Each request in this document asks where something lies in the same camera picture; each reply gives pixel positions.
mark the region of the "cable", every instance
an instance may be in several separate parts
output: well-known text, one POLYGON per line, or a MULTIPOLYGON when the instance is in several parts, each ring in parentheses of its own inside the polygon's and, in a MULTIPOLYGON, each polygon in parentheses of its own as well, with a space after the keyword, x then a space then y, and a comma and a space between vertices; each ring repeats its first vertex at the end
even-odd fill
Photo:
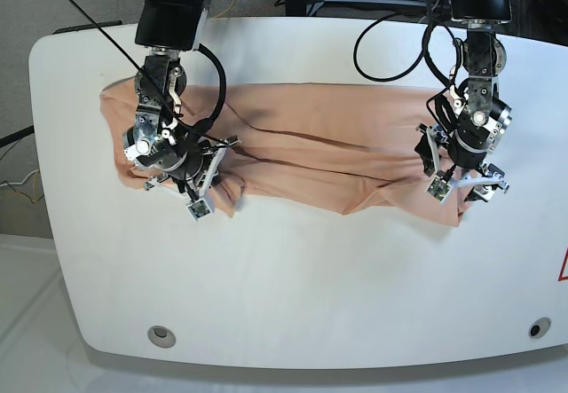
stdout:
MULTIPOLYGON (((226 94, 227 94, 227 77, 226 77, 226 74, 225 74, 225 70, 223 69, 223 65, 221 65, 221 62, 219 61, 219 59, 217 59, 217 57, 207 47, 205 47, 203 44, 200 44, 199 51, 201 52, 201 54, 203 54, 203 56, 205 56, 207 59, 209 59, 211 61, 211 63, 215 66, 215 68, 217 69, 217 73, 219 75, 219 96, 217 98, 217 103, 215 104, 215 107, 213 108, 213 112, 211 112, 211 115, 209 116, 209 118, 205 118, 204 120, 197 122, 193 126, 193 129, 198 130, 198 132, 200 130, 200 127, 198 127, 198 125, 200 125, 200 122, 207 120, 208 123, 210 123, 210 125, 212 126, 213 122, 215 122, 217 120, 217 118, 221 114, 221 110, 223 109, 223 105, 225 104, 225 98, 226 98, 226 94)), ((218 143, 226 145, 226 142, 224 140, 212 138, 210 136, 207 136, 204 133, 203 134, 198 133, 198 134, 200 134, 200 136, 203 136, 205 138, 209 138, 209 139, 212 139, 214 141, 217 141, 218 143)))
MULTIPOLYGON (((128 54, 126 52, 126 50, 124 50, 121 45, 119 43, 117 43, 112 36, 110 36, 91 16, 89 16, 89 14, 87 14, 87 12, 85 10, 83 10, 81 8, 81 6, 79 6, 79 4, 77 4, 74 0, 67 0, 71 5, 73 5, 73 7, 76 8, 77 11, 79 11, 85 19, 87 19, 108 41, 111 42, 111 44, 120 52, 122 53, 122 55, 137 69, 137 71, 143 75, 148 82, 150 83, 150 85, 152 86, 152 88, 154 89, 154 92, 156 93, 156 95, 158 96, 158 98, 160 99, 161 103, 163 104, 164 108, 166 109, 166 111, 170 114, 170 116, 172 116, 173 118, 177 119, 178 124, 188 133, 190 134, 195 134, 198 135, 202 138, 208 138, 210 140, 214 140, 220 144, 226 145, 226 142, 224 140, 218 139, 218 138, 213 138, 211 136, 207 136, 204 133, 200 133, 194 130, 194 128, 186 123, 184 123, 183 121, 181 121, 177 114, 174 113, 173 109, 170 107, 170 103, 168 102, 168 100, 166 99, 166 97, 163 95, 163 93, 160 91, 160 89, 158 88, 158 86, 156 85, 156 83, 154 82, 154 80, 152 79, 152 77, 146 72, 146 70, 143 67, 140 67, 136 61, 130 56, 130 54, 128 54)), ((198 51, 205 54, 203 52, 203 50, 207 51, 208 49, 203 45, 200 44, 198 51)))
POLYGON ((36 194, 36 180, 37 180, 37 176, 39 176, 39 169, 37 169, 37 171, 35 172, 34 181, 33 181, 33 191, 34 191, 34 200, 35 200, 35 202, 38 202, 38 201, 39 201, 39 200, 37 199, 37 194, 36 194))
POLYGON ((10 153, 10 151, 11 151, 14 147, 16 147, 16 146, 18 145, 18 143, 21 142, 21 141, 22 141, 22 139, 18 140, 16 143, 14 143, 12 146, 10 146, 10 148, 9 148, 6 152, 4 152, 4 154, 3 154, 2 156, 0 156, 0 161, 3 160, 4 157, 5 157, 8 153, 10 153))
POLYGON ((233 0, 233 2, 231 3, 231 5, 229 5, 229 7, 227 7, 225 10, 223 10, 223 11, 220 12, 219 14, 213 16, 213 19, 220 18, 220 17, 223 16, 224 14, 227 14, 228 12, 230 12, 230 11, 233 9, 233 7, 234 7, 234 5, 235 5, 236 2, 237 2, 237 0, 233 0))
POLYGON ((26 138, 27 136, 29 136, 31 134, 34 134, 34 132, 35 132, 34 126, 30 125, 29 127, 26 127, 25 129, 22 129, 20 131, 16 131, 15 133, 9 134, 5 138, 0 138, 0 149, 14 143, 16 140, 21 140, 21 139, 26 138))
POLYGON ((4 181, 0 185, 0 188, 12 187, 12 186, 23 186, 29 180, 29 178, 32 177, 34 174, 36 174, 38 171, 39 171, 39 169, 33 170, 31 173, 29 173, 27 176, 25 176, 24 179, 21 182, 10 182, 10 183, 8 183, 7 181, 4 181))
POLYGON ((280 7, 281 5, 284 4, 285 4, 284 0, 276 0, 276 3, 274 3, 274 7, 280 7))
MULTIPOLYGON (((457 70, 460 67, 462 67, 462 53, 460 51, 461 42, 455 37, 452 30, 441 19, 434 19, 434 28, 437 26, 442 26, 446 30, 446 32, 452 37, 452 43, 455 48, 455 71, 457 72, 457 70)), ((434 63, 434 60, 432 60, 432 57, 430 56, 429 47, 426 49, 426 54, 424 55, 424 61, 426 62, 426 65, 430 69, 431 73, 433 73, 434 76, 438 78, 438 80, 444 86, 451 87, 452 85, 455 85, 455 79, 456 79, 455 73, 452 78, 446 78, 446 76, 440 72, 440 70, 434 63)))
POLYGON ((21 196, 25 196, 26 198, 28 198, 29 201, 30 201, 32 204, 35 205, 37 202, 39 202, 40 200, 42 200, 43 197, 45 196, 45 195, 43 194, 43 195, 40 196, 39 198, 33 200, 27 193, 24 193, 24 192, 21 192, 21 191, 17 191, 16 189, 13 188, 12 185, 9 185, 9 186, 10 186, 10 188, 11 188, 12 190, 9 191, 9 192, 4 193, 4 194, 2 194, 2 195, 0 195, 0 201, 4 200, 4 199, 6 198, 6 196, 21 195, 21 196))
POLYGON ((359 66, 359 62, 357 60, 357 56, 358 56, 358 52, 359 52, 359 45, 360 45, 363 37, 367 34, 367 32, 369 32, 371 29, 373 29, 374 27, 376 27, 377 25, 379 25, 381 22, 383 22, 385 20, 394 18, 395 16, 399 16, 399 15, 406 16, 404 13, 394 12, 392 14, 388 14, 386 16, 383 16, 379 20, 373 22, 371 25, 369 25, 361 33, 361 35, 357 39, 357 42, 355 43, 355 48, 353 49, 353 64, 355 65, 357 72, 359 72, 364 78, 367 78, 370 81, 373 81, 373 82, 376 82, 376 83, 390 83, 392 81, 397 81, 400 78, 404 78, 405 76, 407 76, 408 74, 410 74, 412 71, 414 71, 416 69, 416 67, 420 64, 420 62, 424 58, 424 54, 426 54, 426 51, 427 51, 427 48, 428 48, 428 42, 430 41, 430 37, 432 35, 432 29, 434 28, 433 16, 432 16, 433 11, 432 11, 432 7, 430 6, 430 0, 424 0, 424 1, 426 3, 426 16, 428 18, 428 26, 427 26, 426 32, 424 33, 424 36, 422 38, 422 50, 421 50, 420 54, 418 55, 418 57, 416 58, 416 60, 414 61, 414 63, 410 66, 410 68, 408 68, 406 71, 404 71, 401 74, 386 77, 386 78, 381 78, 381 77, 376 77, 376 76, 372 76, 372 75, 365 73, 361 69, 361 67, 359 66))
MULTIPOLYGON (((432 7, 432 11, 433 11, 433 12, 436 10, 436 8, 438 7, 438 4, 440 4, 441 1, 442 1, 442 0, 436 0, 436 3, 434 3, 434 6, 432 7)), ((418 23, 418 24, 423 23, 425 19, 426 19, 426 15, 422 16, 422 17, 420 18, 420 20, 418 20, 418 22, 416 22, 416 23, 418 23)))

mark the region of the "red warning label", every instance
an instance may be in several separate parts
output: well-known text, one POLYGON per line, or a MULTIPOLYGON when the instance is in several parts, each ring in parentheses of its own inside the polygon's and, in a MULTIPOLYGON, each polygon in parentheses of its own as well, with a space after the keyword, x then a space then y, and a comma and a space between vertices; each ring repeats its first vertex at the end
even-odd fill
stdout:
POLYGON ((560 271, 560 276, 558 277, 558 281, 561 280, 568 280, 568 249, 566 250, 566 256, 564 257, 564 263, 562 263, 562 270, 560 271))

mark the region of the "floor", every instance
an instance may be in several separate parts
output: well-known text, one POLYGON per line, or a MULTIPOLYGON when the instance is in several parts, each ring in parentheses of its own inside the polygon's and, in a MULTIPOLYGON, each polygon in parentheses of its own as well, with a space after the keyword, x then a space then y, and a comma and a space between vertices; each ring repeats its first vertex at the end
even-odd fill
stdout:
MULTIPOLYGON (((143 0, 76 1, 97 21, 122 20, 124 23, 138 21, 143 3, 143 0)), ((212 0, 212 15, 222 12, 231 1, 212 0)), ((276 7, 276 1, 237 0, 227 16, 283 16, 284 7, 276 7)), ((550 36, 540 25, 538 16, 535 16, 529 3, 528 0, 512 0, 515 20, 502 32, 554 42, 555 37, 550 36)), ((325 5, 318 11, 318 16, 375 19, 381 14, 368 9, 368 6, 350 8, 325 5)), ((82 25, 85 22, 65 0, 0 0, 0 13, 3 24, 0 48, 4 50, 3 62, 0 64, 0 96, 4 106, 0 137, 3 137, 33 122, 28 90, 28 55, 34 43, 58 28, 82 25)), ((18 181, 37 167, 34 137, 24 138, 1 160, 0 181, 18 181)), ((72 161, 69 162, 69 169, 73 169, 72 161)), ((40 177, 36 186, 37 197, 40 197, 40 177)), ((21 190, 33 195, 32 182, 28 182, 21 190)), ((33 204, 23 195, 2 196, 0 195, 0 233, 51 237, 45 200, 33 204)))

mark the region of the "wrinkled cloth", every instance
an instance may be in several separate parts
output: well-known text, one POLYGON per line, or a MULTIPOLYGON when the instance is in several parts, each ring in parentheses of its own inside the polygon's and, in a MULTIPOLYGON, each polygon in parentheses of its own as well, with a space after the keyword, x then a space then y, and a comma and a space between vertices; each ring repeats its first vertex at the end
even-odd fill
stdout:
MULTIPOLYGON (((223 112, 209 132, 237 135, 210 194, 232 216, 244 193, 295 200, 347 215, 371 206, 396 206, 436 223, 457 226, 469 191, 453 191, 442 205, 425 191, 429 180, 414 152, 419 123, 431 124, 425 102, 432 90, 406 87, 276 84, 227 90, 223 112)), ((101 111, 114 142, 114 164, 129 187, 155 171, 124 156, 122 134, 134 122, 133 80, 101 93, 101 111)), ((215 87, 187 87, 184 122, 209 116, 215 87)))

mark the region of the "yellow cable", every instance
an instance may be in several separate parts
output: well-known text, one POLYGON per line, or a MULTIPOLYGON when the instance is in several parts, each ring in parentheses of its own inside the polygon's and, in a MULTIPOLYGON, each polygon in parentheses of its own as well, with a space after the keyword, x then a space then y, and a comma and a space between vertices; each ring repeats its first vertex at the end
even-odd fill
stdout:
POLYGON ((22 196, 25 196, 26 198, 28 198, 33 204, 37 203, 36 201, 32 200, 31 197, 27 193, 20 192, 20 191, 6 192, 4 195, 0 195, 0 201, 4 200, 6 198, 6 196, 10 196, 10 195, 22 195, 22 196))
POLYGON ((36 180, 37 180, 37 175, 39 174, 39 169, 35 172, 34 174, 34 203, 37 202, 37 194, 36 194, 36 180))
POLYGON ((231 5, 230 5, 226 10, 224 10, 223 12, 220 12, 219 14, 213 16, 213 19, 220 18, 220 17, 223 16, 224 14, 227 14, 228 12, 230 12, 230 11, 233 9, 233 7, 234 7, 234 5, 235 5, 236 2, 237 2, 237 0, 233 0, 233 2, 231 3, 231 5))
POLYGON ((3 195, 0 195, 0 201, 3 201, 6 196, 10 196, 10 195, 22 195, 25 196, 26 198, 28 198, 32 204, 36 204, 37 202, 39 202, 40 199, 42 199, 43 196, 37 198, 37 192, 36 192, 36 180, 37 180, 37 175, 39 174, 39 170, 35 172, 34 174, 34 199, 32 199, 27 193, 24 192, 20 192, 20 191, 9 191, 4 193, 3 195))

